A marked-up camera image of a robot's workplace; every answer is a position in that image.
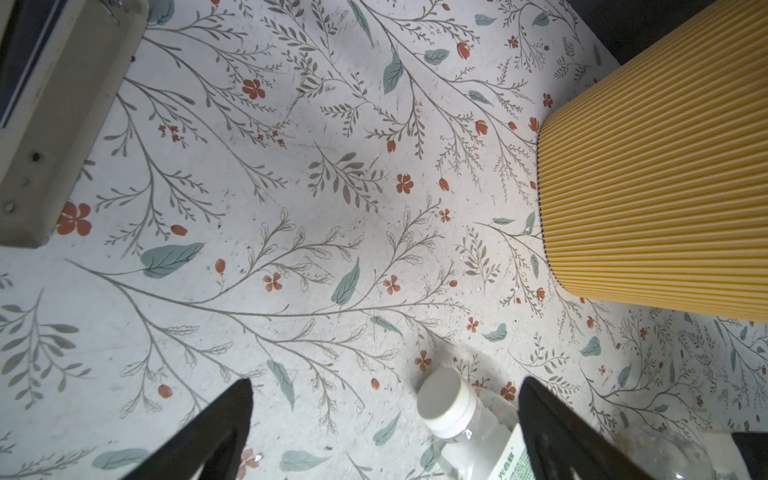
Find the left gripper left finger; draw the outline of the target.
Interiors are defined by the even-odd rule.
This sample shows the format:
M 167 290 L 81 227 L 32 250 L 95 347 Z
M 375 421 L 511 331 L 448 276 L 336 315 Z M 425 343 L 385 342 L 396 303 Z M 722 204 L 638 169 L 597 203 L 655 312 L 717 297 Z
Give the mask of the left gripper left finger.
M 234 479 L 252 411 L 252 383 L 238 380 L 126 477 Z

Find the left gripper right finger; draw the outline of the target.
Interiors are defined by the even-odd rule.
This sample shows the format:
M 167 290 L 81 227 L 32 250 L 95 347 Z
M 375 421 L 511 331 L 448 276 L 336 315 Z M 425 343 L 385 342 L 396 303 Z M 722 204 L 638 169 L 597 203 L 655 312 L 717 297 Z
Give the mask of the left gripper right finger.
M 519 419 L 537 479 L 647 479 L 616 447 L 534 377 L 522 382 Z

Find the green label bottle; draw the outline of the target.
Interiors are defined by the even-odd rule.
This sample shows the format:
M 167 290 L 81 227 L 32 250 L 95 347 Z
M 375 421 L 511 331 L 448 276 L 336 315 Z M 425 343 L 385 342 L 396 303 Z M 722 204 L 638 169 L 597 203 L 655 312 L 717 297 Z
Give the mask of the green label bottle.
M 537 479 L 527 453 L 519 404 L 440 369 L 422 383 L 417 410 L 437 440 L 439 463 L 458 479 Z M 714 479 L 706 450 L 672 432 L 625 431 L 616 447 L 647 479 Z

